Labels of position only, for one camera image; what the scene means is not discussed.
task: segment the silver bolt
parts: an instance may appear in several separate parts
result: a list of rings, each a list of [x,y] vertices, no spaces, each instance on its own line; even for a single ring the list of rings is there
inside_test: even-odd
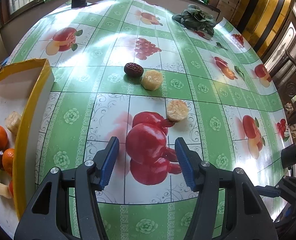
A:
[[[236,172],[238,174],[244,174],[244,170],[242,168],[236,168]]]
[[[51,172],[52,174],[56,174],[58,171],[59,171],[59,168],[58,168],[58,167],[53,167],[53,168],[50,170],[50,172]]]
[[[94,163],[93,160],[87,160],[87,161],[85,161],[85,165],[86,165],[86,166],[92,166],[93,163]]]
[[[210,163],[209,163],[208,161],[202,161],[202,162],[201,162],[201,165],[202,165],[203,167],[209,167],[209,166],[210,166]]]

